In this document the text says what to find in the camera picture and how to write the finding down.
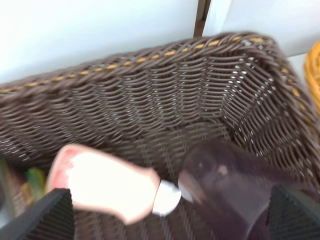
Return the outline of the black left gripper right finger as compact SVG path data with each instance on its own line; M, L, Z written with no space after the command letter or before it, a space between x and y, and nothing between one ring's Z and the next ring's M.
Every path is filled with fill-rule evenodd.
M320 193L273 187L267 225L272 240L320 240Z

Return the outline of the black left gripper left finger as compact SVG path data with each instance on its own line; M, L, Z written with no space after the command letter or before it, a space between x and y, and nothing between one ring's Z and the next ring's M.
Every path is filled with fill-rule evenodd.
M0 229L2 240L73 240L71 192L55 188Z

